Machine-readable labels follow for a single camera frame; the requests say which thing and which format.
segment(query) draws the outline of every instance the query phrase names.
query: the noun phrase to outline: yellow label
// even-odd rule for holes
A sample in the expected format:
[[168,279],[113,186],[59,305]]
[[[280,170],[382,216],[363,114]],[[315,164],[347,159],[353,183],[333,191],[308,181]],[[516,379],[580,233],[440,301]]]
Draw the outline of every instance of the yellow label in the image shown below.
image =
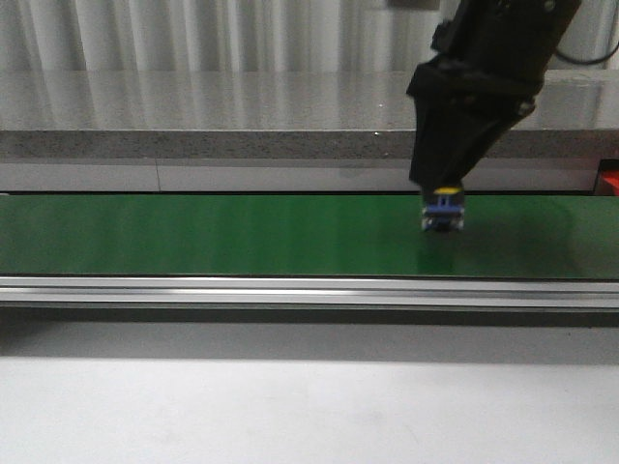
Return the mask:
[[460,191],[462,191],[462,189],[458,187],[441,187],[441,188],[437,188],[434,191],[434,194],[435,195],[455,195],[456,193],[459,193]]

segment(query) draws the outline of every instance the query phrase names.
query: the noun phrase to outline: green conveyor belt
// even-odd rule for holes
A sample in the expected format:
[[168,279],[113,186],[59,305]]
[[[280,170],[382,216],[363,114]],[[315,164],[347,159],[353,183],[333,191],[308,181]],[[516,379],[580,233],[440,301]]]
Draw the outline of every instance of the green conveyor belt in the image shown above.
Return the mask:
[[0,197],[0,274],[619,279],[619,198],[473,195],[462,233],[416,195]]

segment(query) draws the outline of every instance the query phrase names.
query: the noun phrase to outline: conveyor belt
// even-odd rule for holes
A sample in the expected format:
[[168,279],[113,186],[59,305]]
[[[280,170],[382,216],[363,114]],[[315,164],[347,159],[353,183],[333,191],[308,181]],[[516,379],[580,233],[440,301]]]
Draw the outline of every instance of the conveyor belt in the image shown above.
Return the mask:
[[472,195],[465,231],[449,235],[422,232],[420,206],[404,194],[3,196],[0,300],[619,306],[617,198]]

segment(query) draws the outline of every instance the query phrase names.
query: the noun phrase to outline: red object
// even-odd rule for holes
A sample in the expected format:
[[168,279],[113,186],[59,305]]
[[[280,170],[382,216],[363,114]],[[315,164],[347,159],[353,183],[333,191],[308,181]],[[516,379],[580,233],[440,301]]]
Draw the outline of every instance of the red object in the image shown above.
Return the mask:
[[619,196],[619,171],[603,172],[602,178],[605,182],[610,184],[610,186],[615,192],[615,195]]

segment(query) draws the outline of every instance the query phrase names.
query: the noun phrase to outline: black cable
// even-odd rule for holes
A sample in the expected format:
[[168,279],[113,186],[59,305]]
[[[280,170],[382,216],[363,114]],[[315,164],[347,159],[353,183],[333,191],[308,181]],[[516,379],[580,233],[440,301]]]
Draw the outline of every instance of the black cable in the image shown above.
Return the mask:
[[578,60],[577,58],[573,58],[571,56],[566,55],[561,50],[555,51],[554,54],[561,61],[565,61],[567,63],[570,63],[571,65],[594,66],[594,65],[600,65],[601,63],[604,63],[604,62],[608,61],[610,58],[612,58],[615,55],[615,53],[617,53],[617,51],[619,51],[619,42],[606,55],[604,55],[604,56],[602,56],[600,58],[594,58],[594,59],[591,59],[591,60]]

